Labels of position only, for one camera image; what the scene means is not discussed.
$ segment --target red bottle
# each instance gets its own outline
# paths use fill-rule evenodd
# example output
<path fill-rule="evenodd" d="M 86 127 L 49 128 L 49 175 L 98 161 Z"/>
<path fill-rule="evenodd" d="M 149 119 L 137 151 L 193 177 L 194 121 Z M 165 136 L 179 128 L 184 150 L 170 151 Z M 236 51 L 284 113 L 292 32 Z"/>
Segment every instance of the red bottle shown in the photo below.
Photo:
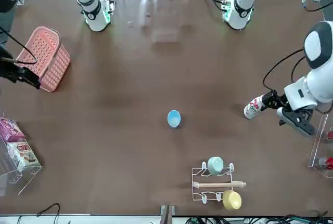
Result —
<path fill-rule="evenodd" d="M 321 169 L 333 169 L 333 157 L 319 158 L 318 164 Z"/>

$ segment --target table surface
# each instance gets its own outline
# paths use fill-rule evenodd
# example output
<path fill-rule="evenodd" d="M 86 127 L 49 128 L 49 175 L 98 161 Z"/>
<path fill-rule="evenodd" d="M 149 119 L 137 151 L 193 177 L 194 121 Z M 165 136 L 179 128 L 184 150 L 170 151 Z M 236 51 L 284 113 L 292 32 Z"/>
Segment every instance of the table surface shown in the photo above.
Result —
<path fill-rule="evenodd" d="M 71 65 L 54 93 L 0 81 L 1 107 L 45 166 L 21 195 L 0 200 L 1 213 L 35 214 L 55 202 L 71 214 L 153 215 L 162 204 L 176 205 L 177 215 L 333 210 L 333 181 L 307 167 L 313 139 L 279 126 L 274 110 L 243 116 L 266 93 L 264 74 L 302 47 L 320 12 L 300 0 L 257 0 L 251 22 L 234 31 L 208 0 L 119 0 L 116 9 L 100 33 L 76 0 L 17 9 L 11 33 L 26 42 L 39 25 L 57 30 Z M 299 57 L 267 83 L 281 92 Z M 296 76 L 308 70 L 303 62 Z M 168 127 L 172 109 L 182 115 L 179 129 Z M 236 189 L 237 212 L 191 199 L 191 168 L 212 156 L 234 163 L 233 179 L 247 182 Z"/>

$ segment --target plastic basket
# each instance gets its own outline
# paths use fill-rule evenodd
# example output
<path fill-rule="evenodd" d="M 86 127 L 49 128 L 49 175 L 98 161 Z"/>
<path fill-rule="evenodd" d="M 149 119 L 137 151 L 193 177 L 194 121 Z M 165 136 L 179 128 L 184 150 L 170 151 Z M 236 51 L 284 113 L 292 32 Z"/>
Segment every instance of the plastic basket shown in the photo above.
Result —
<path fill-rule="evenodd" d="M 47 27 L 38 27 L 33 31 L 25 45 L 38 59 L 36 64 L 20 64 L 40 77 L 41 88 L 54 91 L 70 63 L 70 56 L 61 43 L 60 34 Z M 17 60 L 33 62 L 34 58 L 25 49 Z"/>

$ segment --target wooden rolling pin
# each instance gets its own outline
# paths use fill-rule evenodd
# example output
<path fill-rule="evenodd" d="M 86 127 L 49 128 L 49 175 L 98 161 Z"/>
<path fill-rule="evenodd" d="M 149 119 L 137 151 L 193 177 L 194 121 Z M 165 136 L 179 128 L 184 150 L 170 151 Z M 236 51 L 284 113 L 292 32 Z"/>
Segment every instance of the wooden rolling pin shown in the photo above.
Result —
<path fill-rule="evenodd" d="M 242 181 L 233 181 L 233 182 L 225 182 L 225 183 L 198 183 L 196 181 L 193 182 L 194 188 L 243 188 L 246 186 L 246 182 Z"/>

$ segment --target white wire rack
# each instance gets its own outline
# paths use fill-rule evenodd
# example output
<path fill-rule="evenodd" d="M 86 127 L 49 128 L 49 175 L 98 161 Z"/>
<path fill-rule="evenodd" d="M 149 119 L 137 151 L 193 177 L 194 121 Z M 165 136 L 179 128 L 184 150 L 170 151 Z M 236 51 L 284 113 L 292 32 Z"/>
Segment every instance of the white wire rack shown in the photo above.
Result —
<path fill-rule="evenodd" d="M 229 163 L 229 167 L 223 167 L 222 171 L 220 174 L 217 176 L 229 176 L 230 177 L 230 182 L 233 181 L 233 175 L 232 173 L 234 172 L 235 168 L 233 163 Z M 203 176 L 203 177 L 209 177 L 212 176 L 211 173 L 209 173 L 207 169 L 207 164 L 206 162 L 202 162 L 201 168 L 192 168 L 192 199 L 193 201 L 202 201 L 203 204 L 206 204 L 207 201 L 218 201 L 220 202 L 222 199 L 222 194 L 224 193 L 223 191 L 203 191 L 203 192 L 194 192 L 194 187 L 193 187 L 193 178 L 195 176 Z"/>

